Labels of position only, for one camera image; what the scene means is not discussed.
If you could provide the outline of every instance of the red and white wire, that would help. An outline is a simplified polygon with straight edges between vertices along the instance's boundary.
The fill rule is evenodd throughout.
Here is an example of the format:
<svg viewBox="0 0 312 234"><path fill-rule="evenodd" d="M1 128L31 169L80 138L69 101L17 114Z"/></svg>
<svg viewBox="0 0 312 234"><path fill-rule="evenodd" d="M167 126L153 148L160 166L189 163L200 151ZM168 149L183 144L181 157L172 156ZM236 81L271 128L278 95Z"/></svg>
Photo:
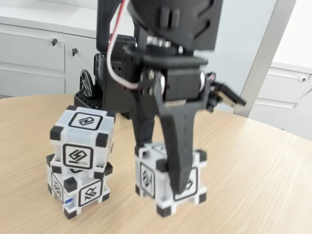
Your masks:
<svg viewBox="0 0 312 234"><path fill-rule="evenodd" d="M124 86L128 89L138 89L138 83L131 83L131 82L125 80L124 78L120 77L119 75L117 75L115 73L115 71L113 70L112 61L111 61L113 48L114 48L114 45L115 45L116 40L117 40L118 31L120 29L120 23L122 22L122 19L125 15L129 1L130 0L122 0L121 6L119 8L119 13L118 13L117 21L115 24L114 32L113 32L113 35L111 37L111 41L110 41L109 46L108 46L106 60L107 60L108 72L116 82L118 82L119 84L121 84L122 86Z"/></svg>

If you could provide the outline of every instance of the wooden table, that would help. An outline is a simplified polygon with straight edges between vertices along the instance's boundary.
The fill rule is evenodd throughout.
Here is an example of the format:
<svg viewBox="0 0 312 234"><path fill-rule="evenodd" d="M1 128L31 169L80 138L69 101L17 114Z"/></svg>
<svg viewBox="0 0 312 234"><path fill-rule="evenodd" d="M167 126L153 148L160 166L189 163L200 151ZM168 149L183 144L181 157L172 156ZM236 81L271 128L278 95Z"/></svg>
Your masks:
<svg viewBox="0 0 312 234"><path fill-rule="evenodd" d="M196 117L194 145L208 152L205 203L160 218L151 199L139 198L132 123L118 117L111 197L67 220L48 192L45 157L54 151L49 131L70 104L72 95L0 100L0 233L312 233L312 143L220 111ZM154 140L162 140L158 121Z"/></svg>

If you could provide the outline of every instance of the cube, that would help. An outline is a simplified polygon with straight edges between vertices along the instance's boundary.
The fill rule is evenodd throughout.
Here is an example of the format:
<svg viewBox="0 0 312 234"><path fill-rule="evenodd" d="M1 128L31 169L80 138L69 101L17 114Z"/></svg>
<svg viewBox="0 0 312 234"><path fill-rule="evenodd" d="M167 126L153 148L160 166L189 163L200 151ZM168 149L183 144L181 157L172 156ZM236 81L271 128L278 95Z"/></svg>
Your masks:
<svg viewBox="0 0 312 234"><path fill-rule="evenodd" d="M69 106L50 132L52 171L88 171L89 177L103 179L113 149L114 120L105 111Z"/></svg>
<svg viewBox="0 0 312 234"><path fill-rule="evenodd" d="M66 175L52 172L51 158L47 157L48 190L62 204L63 212L68 219L81 213L81 208L97 201L101 203L109 198L110 190L106 184L109 176L102 179L88 177L88 171Z"/></svg>
<svg viewBox="0 0 312 234"><path fill-rule="evenodd" d="M187 201L195 205L206 200L207 188L200 182L201 169L207 166L207 154L193 152L193 167L185 191L174 194L170 186L165 144L145 144L136 149L136 193L155 200L156 211L162 217L176 213L177 206Z"/></svg>

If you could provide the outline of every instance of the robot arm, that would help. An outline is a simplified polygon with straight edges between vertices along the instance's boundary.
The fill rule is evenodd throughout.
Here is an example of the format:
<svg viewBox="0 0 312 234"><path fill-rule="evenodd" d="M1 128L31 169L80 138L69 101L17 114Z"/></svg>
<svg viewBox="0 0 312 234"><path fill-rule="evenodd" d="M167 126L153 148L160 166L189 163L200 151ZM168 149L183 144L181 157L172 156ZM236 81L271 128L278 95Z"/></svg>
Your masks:
<svg viewBox="0 0 312 234"><path fill-rule="evenodd" d="M118 36L111 61L120 77L138 83L137 90L123 87L107 70L109 25L120 2L98 0L96 83L93 85L88 72L82 71L75 105L130 112L137 150L152 142L154 118L159 116L171 187L175 194L181 194L192 169L197 111L212 112L221 102L246 105L226 85L216 82L215 74L200 70L208 61L193 56L194 50L214 50L222 0L131 0L128 9L135 36Z"/></svg>

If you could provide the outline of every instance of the cabinet drawer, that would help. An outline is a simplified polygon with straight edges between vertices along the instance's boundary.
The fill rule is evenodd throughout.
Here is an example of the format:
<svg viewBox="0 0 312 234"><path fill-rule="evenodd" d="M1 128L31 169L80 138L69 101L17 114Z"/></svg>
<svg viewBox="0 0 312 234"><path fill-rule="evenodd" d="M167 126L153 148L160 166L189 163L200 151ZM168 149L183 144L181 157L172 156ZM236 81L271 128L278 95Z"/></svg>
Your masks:
<svg viewBox="0 0 312 234"><path fill-rule="evenodd" d="M288 131L295 120L295 109L277 108L255 104L249 118Z"/></svg>
<svg viewBox="0 0 312 234"><path fill-rule="evenodd" d="M64 94L65 79L0 70L0 95Z"/></svg>
<svg viewBox="0 0 312 234"><path fill-rule="evenodd" d="M0 32L0 62L65 70L64 43Z"/></svg>
<svg viewBox="0 0 312 234"><path fill-rule="evenodd" d="M310 74L270 68L258 98L298 103L309 84Z"/></svg>

